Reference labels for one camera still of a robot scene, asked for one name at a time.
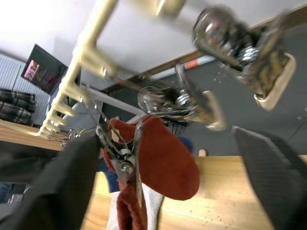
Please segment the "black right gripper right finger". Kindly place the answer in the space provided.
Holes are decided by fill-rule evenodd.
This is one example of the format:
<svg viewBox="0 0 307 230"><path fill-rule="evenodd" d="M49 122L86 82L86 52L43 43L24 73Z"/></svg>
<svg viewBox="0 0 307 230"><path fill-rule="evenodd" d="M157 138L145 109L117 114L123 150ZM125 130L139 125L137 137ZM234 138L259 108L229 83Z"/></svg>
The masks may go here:
<svg viewBox="0 0 307 230"><path fill-rule="evenodd" d="M276 230L307 228L307 164L280 137L233 126L250 181Z"/></svg>

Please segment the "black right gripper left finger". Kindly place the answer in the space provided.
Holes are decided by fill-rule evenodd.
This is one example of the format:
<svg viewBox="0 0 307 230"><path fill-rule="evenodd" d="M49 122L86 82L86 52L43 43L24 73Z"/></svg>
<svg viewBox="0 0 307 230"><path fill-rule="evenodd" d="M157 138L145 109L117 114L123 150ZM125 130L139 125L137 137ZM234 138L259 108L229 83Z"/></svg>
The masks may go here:
<svg viewBox="0 0 307 230"><path fill-rule="evenodd" d="M57 154L32 146L0 144L0 180L30 190L0 222L3 230L78 230L99 169L100 141L86 135Z"/></svg>

